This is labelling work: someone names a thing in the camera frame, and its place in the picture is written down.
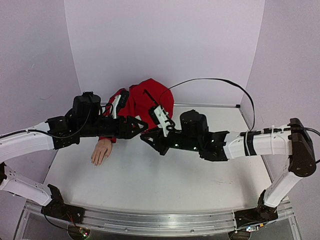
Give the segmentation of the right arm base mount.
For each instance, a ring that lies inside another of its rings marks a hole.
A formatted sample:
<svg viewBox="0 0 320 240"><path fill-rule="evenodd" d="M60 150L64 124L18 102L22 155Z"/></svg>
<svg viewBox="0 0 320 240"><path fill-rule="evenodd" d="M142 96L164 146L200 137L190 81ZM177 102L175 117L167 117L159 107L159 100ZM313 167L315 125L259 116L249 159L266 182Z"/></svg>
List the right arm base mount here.
<svg viewBox="0 0 320 240"><path fill-rule="evenodd" d="M266 224L278 219L277 208L265 205L265 193L266 190L261 193L256 207L237 210L234 213L237 230L244 229L249 226Z"/></svg>

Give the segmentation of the mannequin hand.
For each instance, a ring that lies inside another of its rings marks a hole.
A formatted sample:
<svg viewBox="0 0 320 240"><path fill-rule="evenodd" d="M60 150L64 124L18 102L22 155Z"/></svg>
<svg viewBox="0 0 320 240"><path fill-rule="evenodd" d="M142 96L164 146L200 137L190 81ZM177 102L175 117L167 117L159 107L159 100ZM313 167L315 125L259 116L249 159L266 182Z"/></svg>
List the mannequin hand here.
<svg viewBox="0 0 320 240"><path fill-rule="evenodd" d="M91 163L94 164L95 167L100 166L103 160L110 156L112 148L113 143L110 139L99 140L91 155Z"/></svg>

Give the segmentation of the red jacket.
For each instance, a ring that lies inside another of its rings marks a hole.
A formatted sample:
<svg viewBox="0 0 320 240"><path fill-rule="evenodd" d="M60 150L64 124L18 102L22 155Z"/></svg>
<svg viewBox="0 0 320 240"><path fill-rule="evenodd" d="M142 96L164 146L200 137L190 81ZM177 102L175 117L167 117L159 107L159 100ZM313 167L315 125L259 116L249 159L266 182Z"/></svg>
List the red jacket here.
<svg viewBox="0 0 320 240"><path fill-rule="evenodd" d="M120 109L118 116L140 117L140 119L148 124L149 129L156 127L152 118L149 115L149 109L161 104L165 111L168 112L170 118L174 112L174 97L172 92L150 78L129 87L129 97L125 107Z"/></svg>

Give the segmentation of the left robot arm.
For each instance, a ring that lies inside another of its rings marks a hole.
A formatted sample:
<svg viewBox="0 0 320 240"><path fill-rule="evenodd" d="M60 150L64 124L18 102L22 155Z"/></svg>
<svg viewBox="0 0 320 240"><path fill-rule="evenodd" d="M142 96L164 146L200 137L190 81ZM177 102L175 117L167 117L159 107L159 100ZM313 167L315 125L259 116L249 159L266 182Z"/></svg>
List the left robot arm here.
<svg viewBox="0 0 320 240"><path fill-rule="evenodd" d="M148 128L148 124L132 116L118 116L117 111L125 106L129 92L125 91L115 99L113 113L104 116L101 98L93 92L84 92L73 99L72 108L64 116L47 119L28 129L22 129L0 136L0 189L47 206L56 218L64 218L68 208L60 190L43 185L15 173L6 161L44 150L59 150L78 145L81 138L115 137L132 139Z"/></svg>

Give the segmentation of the aluminium front rail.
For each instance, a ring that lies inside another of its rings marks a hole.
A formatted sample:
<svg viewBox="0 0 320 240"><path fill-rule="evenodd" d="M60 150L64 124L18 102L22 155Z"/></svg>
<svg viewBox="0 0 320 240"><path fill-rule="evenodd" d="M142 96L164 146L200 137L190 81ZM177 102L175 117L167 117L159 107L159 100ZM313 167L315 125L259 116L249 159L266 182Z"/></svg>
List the aluminium front rail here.
<svg viewBox="0 0 320 240"><path fill-rule="evenodd" d="M136 213L84 208L85 212L82 223L73 223L72 221L43 215L41 214L41 209L42 206L38 204L30 201L26 202L14 234L14 239L22 239L31 214L47 217L59 223L70 224L73 227L147 237L190 237L208 236L226 232L255 232L280 221L288 220L291 232L289 238L293 240L300 240L302 238L291 202L288 199L281 201L276 208L278 214L277 220L248 226L243 229L236 228L235 212L237 210L187 213Z"/></svg>

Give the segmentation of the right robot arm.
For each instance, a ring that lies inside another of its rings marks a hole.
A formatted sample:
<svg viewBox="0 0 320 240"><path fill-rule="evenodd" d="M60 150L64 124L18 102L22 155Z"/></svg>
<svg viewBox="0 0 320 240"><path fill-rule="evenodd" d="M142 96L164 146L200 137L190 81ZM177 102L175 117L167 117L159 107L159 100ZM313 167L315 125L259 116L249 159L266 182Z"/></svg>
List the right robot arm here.
<svg viewBox="0 0 320 240"><path fill-rule="evenodd" d="M254 131L210 132L207 117L195 110L179 117L181 129L161 110L152 114L158 127L140 136L141 140L164 156L170 148L198 152L210 162L224 162L241 157L284 155L288 157L281 175L262 193L261 205L276 208L289 191L317 169L313 141L297 118L280 127Z"/></svg>

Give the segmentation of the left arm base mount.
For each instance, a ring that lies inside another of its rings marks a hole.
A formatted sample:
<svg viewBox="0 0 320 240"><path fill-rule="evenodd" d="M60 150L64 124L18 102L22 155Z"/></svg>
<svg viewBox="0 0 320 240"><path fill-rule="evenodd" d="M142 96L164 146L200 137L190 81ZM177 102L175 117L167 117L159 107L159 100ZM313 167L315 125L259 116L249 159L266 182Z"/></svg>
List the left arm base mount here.
<svg viewBox="0 0 320 240"><path fill-rule="evenodd" d="M50 190L50 202L41 208L41 214L58 220L81 224L84 219L85 209L66 204L60 190L56 186L48 184L47 187Z"/></svg>

